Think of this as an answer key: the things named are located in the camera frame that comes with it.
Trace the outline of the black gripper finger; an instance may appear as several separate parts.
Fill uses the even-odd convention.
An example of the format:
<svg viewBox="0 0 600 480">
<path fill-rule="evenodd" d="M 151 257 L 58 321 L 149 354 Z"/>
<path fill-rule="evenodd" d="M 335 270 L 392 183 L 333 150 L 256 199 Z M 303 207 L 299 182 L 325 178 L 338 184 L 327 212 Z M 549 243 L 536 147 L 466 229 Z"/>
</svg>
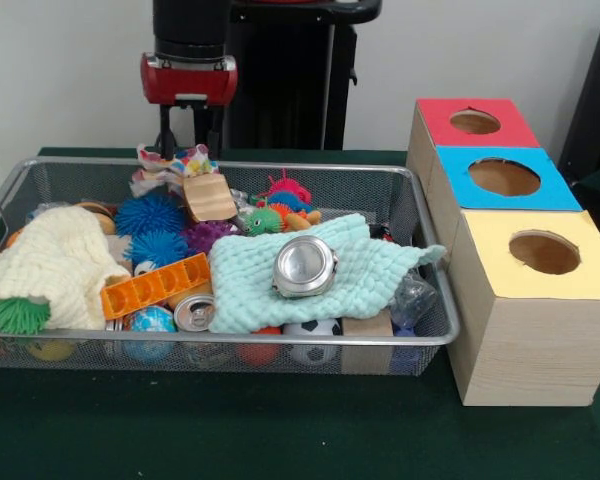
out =
<svg viewBox="0 0 600 480">
<path fill-rule="evenodd" d="M 222 132 L 224 124 L 224 108 L 210 107 L 209 108 L 209 130 L 207 135 L 208 147 L 210 150 L 222 149 Z"/>
<path fill-rule="evenodd" d="M 175 136 L 171 130 L 169 105 L 161 105 L 160 111 L 160 133 L 158 137 L 158 147 L 163 159 L 172 159 L 176 148 Z"/>
</svg>

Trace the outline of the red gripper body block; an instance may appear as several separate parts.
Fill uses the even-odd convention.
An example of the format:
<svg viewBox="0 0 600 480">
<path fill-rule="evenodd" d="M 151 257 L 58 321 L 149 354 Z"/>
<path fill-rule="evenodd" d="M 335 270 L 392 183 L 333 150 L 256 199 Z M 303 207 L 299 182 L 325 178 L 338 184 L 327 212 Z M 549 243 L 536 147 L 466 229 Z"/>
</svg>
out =
<svg viewBox="0 0 600 480">
<path fill-rule="evenodd" d="M 226 55 L 212 62 L 179 62 L 145 52 L 140 60 L 143 92 L 150 104 L 175 106 L 203 102 L 227 106 L 238 83 L 235 58 Z"/>
</svg>

